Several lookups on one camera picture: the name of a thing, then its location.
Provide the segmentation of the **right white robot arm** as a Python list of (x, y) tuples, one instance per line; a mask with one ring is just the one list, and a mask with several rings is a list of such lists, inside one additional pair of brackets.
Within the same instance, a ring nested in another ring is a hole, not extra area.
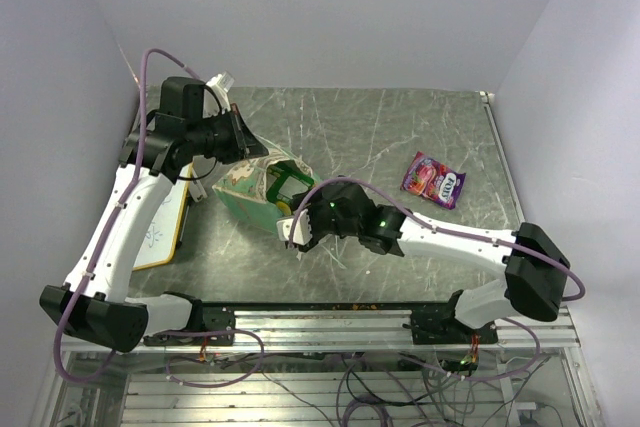
[(377, 204), (370, 189), (340, 177), (297, 195), (291, 216), (277, 223), (279, 238), (306, 252), (327, 236), (354, 237), (378, 255), (443, 258), (488, 274), (489, 283), (458, 291), (445, 304), (441, 331), (455, 343), (513, 315), (557, 319), (570, 264), (539, 226), (491, 230), (437, 221), (391, 200)]

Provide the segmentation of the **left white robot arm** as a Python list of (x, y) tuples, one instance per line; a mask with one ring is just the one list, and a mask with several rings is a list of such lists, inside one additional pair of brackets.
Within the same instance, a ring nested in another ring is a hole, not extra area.
[(268, 153), (229, 101), (232, 83), (228, 73), (162, 83), (146, 127), (125, 140), (111, 196), (80, 260), (61, 285), (40, 295), (40, 307), (63, 333), (121, 353), (165, 331), (182, 344), (202, 336), (199, 300), (166, 293), (135, 301), (127, 294), (146, 233), (183, 168), (198, 156), (229, 165)]

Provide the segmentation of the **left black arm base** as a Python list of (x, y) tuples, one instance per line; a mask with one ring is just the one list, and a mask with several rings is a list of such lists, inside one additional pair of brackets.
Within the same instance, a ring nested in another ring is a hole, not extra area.
[(236, 318), (228, 307), (217, 307), (204, 304), (192, 314), (187, 326), (180, 330), (180, 335), (159, 333), (146, 336), (142, 343), (148, 347), (176, 346), (231, 346), (234, 341), (232, 330), (235, 329)]

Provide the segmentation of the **green snack packet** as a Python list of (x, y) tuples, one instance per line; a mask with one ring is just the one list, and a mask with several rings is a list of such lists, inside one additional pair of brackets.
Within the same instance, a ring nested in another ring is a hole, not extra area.
[(305, 193), (315, 185), (315, 180), (300, 170), (293, 161), (279, 161), (266, 169), (266, 199), (284, 216), (292, 214), (292, 202), (296, 195)]

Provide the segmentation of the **green paper bag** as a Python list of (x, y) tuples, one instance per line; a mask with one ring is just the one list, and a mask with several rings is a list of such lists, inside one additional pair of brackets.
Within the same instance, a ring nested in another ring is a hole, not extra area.
[(219, 200), (235, 217), (273, 234), (277, 233), (276, 222), (286, 216), (266, 199), (266, 169), (279, 161), (295, 162), (300, 170), (315, 180), (315, 185), (321, 181), (321, 178), (300, 158), (277, 146), (272, 146), (269, 147), (269, 154), (265, 157), (235, 164), (213, 186)]

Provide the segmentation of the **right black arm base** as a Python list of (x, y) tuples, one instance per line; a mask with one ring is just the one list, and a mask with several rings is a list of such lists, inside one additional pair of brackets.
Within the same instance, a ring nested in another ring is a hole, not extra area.
[(411, 311), (409, 320), (402, 324), (412, 336), (414, 345), (468, 344), (478, 340), (481, 345), (498, 342), (494, 323), (479, 329), (466, 327), (453, 318), (446, 303), (427, 303)]

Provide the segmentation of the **purple candy packet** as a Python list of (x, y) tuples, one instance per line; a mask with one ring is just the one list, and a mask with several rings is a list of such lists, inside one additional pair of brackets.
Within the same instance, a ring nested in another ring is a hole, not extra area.
[(465, 173), (456, 172), (418, 151), (403, 177), (400, 189), (453, 210), (465, 180)]

